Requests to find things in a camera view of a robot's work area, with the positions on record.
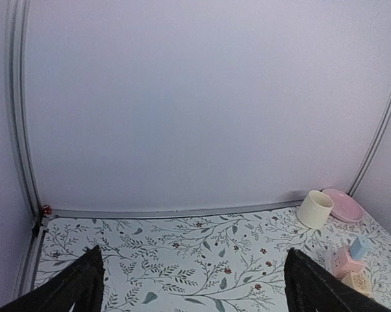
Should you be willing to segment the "pink cube socket adapter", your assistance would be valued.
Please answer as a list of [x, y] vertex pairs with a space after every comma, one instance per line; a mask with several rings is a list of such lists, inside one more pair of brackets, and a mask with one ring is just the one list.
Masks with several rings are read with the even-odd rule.
[[331, 267], [331, 274], [338, 280], [342, 280], [351, 272], [359, 273], [366, 263], [363, 260], [354, 260], [349, 251], [349, 245], [343, 245], [337, 251], [332, 252], [328, 264]]

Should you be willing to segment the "light blue small plug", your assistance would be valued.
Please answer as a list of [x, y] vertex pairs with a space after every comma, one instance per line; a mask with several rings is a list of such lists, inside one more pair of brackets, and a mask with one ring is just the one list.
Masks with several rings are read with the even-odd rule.
[[370, 248], [371, 241], [366, 237], [358, 236], [349, 247], [350, 257], [355, 261], [360, 261]]

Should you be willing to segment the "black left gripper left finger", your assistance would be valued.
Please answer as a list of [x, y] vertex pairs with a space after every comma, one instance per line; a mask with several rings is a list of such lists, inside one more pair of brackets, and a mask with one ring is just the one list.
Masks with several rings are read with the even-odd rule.
[[0, 307], [0, 312], [100, 311], [104, 275], [101, 249], [94, 246], [47, 283]]

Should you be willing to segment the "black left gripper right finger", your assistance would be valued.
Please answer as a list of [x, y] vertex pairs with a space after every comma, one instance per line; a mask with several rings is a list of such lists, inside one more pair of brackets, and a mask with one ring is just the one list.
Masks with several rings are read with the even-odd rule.
[[389, 308], [344, 285], [301, 250], [289, 249], [284, 264], [289, 311], [377, 311]]

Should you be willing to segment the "beige dragon cube adapter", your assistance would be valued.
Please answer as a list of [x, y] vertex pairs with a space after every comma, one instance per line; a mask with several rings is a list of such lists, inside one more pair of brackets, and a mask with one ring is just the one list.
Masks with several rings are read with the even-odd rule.
[[372, 283], [364, 270], [347, 272], [341, 282], [364, 296], [372, 296]]

